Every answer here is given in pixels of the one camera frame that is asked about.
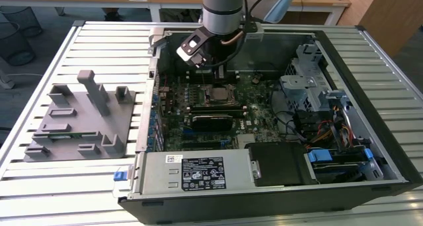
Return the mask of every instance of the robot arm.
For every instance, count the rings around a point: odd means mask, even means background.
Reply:
[[[271,0],[263,7],[257,2],[245,12],[245,21],[255,7],[255,16],[264,21],[279,22],[292,0]],[[203,27],[181,43],[177,54],[188,65],[208,67],[224,65],[237,54],[244,43],[244,34],[249,32],[249,23],[240,29],[243,4],[247,0],[203,0]]]

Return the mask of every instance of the mesh trash can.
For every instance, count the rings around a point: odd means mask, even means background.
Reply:
[[[0,22],[0,57],[12,66],[24,65],[35,58],[33,50],[16,23]]]
[[[25,37],[37,36],[43,32],[31,7],[0,6],[0,13],[9,22],[19,24],[20,32]]]

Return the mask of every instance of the power supply label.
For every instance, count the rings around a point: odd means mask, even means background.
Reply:
[[[184,191],[225,189],[223,157],[183,159]]]

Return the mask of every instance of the slatted table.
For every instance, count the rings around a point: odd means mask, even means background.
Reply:
[[[196,24],[87,22],[72,27],[40,85],[28,101],[9,137],[0,149],[0,225],[115,225],[139,226],[136,218],[117,205],[128,182],[112,181],[113,172],[133,163],[137,127],[143,120],[148,66],[147,52],[153,27],[196,28]],[[366,31],[354,27],[275,26],[265,29],[326,31],[350,70],[366,91],[407,155],[423,173],[423,96]],[[48,104],[52,84],[68,84],[81,91],[76,75],[92,69],[105,90],[127,85],[136,91],[127,155],[121,159],[63,162],[23,162],[24,150],[37,129]],[[330,69],[338,86],[334,70]],[[197,225],[422,225],[423,187],[395,197],[379,198],[351,211],[261,217]]]

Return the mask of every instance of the green circuit board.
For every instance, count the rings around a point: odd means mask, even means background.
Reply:
[[[191,129],[192,114],[185,112],[187,107],[221,105],[219,101],[207,103],[204,91],[208,85],[192,85],[187,83],[172,83],[165,97],[161,95],[164,106],[164,150],[183,151],[184,143],[220,142],[223,149],[237,149],[237,135],[253,135],[255,142],[281,141],[277,123],[269,110],[269,93],[273,80],[252,83],[253,74],[239,74],[239,82],[229,85],[233,99],[227,98],[228,105],[240,105],[245,114],[232,119],[232,129],[227,132],[197,133]]]

